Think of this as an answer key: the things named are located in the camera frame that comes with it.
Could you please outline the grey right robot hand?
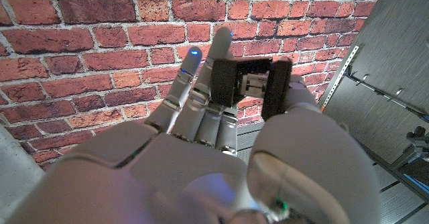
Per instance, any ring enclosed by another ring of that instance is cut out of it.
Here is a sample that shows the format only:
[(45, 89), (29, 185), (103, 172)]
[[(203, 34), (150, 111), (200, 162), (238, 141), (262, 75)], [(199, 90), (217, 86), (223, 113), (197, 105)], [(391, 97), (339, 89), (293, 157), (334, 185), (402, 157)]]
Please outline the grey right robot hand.
[(230, 29), (189, 49), (143, 123), (61, 157), (10, 223), (378, 223), (361, 146), (324, 115), (289, 58), (234, 58)]

